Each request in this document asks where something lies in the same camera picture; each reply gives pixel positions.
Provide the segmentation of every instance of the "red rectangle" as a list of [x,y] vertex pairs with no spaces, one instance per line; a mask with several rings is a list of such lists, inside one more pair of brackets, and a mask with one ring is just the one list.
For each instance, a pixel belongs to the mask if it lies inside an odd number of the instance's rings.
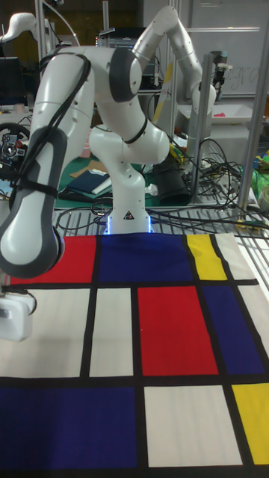
[[11,284],[84,284],[91,282],[96,253],[95,236],[64,238],[64,256],[51,270],[33,279],[11,279]]
[[195,287],[138,289],[144,376],[218,374]]

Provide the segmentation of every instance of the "computer monitor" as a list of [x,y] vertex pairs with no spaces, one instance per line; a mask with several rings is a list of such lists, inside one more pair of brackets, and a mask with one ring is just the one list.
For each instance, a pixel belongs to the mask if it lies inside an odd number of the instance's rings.
[[17,103],[26,104],[26,90],[19,58],[0,58],[0,105]]

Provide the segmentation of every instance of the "blue led light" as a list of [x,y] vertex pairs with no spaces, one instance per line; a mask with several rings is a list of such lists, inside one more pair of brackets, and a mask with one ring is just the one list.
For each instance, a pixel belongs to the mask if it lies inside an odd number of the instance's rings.
[[111,233],[111,217],[108,216],[108,235]]
[[105,228],[104,235],[109,236],[110,234],[111,234],[111,217],[108,216],[108,222],[107,222],[107,226]]
[[152,225],[151,225],[151,217],[148,217],[148,231],[149,233],[152,232]]

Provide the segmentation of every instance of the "whiteboard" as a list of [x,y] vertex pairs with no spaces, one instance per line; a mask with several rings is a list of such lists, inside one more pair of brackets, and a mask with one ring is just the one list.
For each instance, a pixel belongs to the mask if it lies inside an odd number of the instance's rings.
[[205,6],[194,0],[192,28],[260,27],[259,32],[191,33],[197,56],[213,50],[228,51],[232,70],[225,74],[223,95],[255,95],[262,46],[269,20],[268,0],[212,0]]

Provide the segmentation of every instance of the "blue rectangle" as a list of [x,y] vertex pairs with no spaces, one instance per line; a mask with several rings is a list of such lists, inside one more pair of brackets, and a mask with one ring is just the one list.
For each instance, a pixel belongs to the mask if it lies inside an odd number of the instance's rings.
[[265,373],[230,287],[203,288],[228,374]]
[[0,470],[136,464],[133,388],[0,388]]
[[100,282],[192,280],[188,256],[178,235],[102,236]]

